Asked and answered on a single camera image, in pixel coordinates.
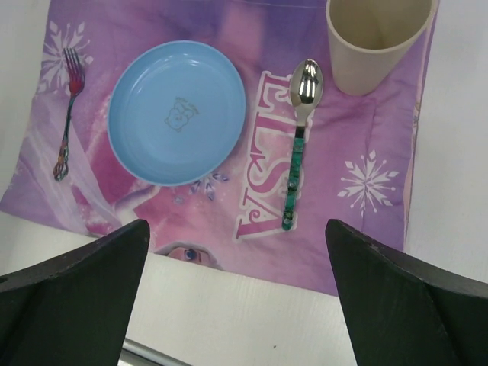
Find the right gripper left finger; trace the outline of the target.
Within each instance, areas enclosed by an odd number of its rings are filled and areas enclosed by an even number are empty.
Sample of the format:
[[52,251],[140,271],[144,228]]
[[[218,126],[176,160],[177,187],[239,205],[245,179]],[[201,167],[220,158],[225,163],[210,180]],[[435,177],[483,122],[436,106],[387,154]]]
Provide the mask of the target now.
[[70,252],[1,276],[3,365],[116,365],[150,230],[135,220]]

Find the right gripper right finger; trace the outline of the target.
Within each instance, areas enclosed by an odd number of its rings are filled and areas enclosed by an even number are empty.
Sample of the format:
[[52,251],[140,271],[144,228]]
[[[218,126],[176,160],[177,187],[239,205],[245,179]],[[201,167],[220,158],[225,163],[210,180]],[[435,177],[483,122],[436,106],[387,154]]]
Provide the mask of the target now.
[[399,252],[341,220],[326,244],[359,365],[485,365],[487,285]]

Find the purple Elsa placemat cloth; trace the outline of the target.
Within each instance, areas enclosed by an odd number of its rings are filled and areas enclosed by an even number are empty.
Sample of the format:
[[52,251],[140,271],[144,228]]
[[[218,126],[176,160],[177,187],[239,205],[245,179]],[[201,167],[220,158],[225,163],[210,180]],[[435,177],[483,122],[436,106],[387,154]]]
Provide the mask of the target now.
[[[402,249],[430,24],[369,95],[340,92],[330,76],[323,1],[53,1],[30,123],[3,212],[90,236],[141,218],[157,254],[334,294],[324,239],[338,218]],[[228,160],[187,185],[159,188],[131,176],[107,133],[112,90],[141,53],[196,40],[239,70],[248,114]],[[70,99],[63,55],[74,48],[85,87],[72,107],[69,173],[53,178]],[[281,227],[297,115],[297,66],[317,61],[323,95],[307,118],[294,224]]]

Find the blue plastic plate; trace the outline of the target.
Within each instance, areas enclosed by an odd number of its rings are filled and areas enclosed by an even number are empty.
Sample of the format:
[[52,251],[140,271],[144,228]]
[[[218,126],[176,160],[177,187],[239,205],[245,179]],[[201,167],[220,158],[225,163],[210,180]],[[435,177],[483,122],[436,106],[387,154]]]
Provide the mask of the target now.
[[200,180],[230,155],[246,122],[234,64],[205,43],[176,40],[138,56],[111,95],[107,131],[118,162],[158,186]]

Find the iridescent rainbow fork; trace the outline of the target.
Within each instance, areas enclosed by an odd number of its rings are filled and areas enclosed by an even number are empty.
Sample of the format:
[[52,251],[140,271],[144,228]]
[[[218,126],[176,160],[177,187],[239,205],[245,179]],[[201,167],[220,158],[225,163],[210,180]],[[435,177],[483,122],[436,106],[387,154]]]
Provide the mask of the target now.
[[85,71],[77,51],[74,48],[65,48],[63,55],[66,61],[66,69],[69,77],[70,99],[66,112],[66,122],[63,131],[63,138],[59,148],[57,162],[53,168],[55,181],[62,181],[69,173],[69,130],[72,120],[72,107],[76,98],[85,87]]

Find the green handled spoon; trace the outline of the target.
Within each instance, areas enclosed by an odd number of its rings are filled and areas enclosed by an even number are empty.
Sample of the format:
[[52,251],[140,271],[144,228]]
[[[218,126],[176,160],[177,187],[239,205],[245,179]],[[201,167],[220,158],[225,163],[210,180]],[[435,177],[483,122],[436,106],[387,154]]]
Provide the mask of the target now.
[[305,147],[307,118],[320,103],[323,95],[323,73],[317,61],[305,59],[291,77],[289,96],[297,115],[294,143],[291,152],[291,166],[287,180],[287,191],[281,227],[288,231],[294,224],[294,209],[300,186],[300,170]]

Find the beige cup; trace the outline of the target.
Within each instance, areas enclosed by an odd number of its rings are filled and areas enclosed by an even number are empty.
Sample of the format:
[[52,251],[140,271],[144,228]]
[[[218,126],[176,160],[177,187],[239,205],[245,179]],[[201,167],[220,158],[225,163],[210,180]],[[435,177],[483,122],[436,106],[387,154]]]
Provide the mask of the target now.
[[425,31],[437,7],[437,1],[427,0],[328,1],[335,86],[352,96],[375,90]]

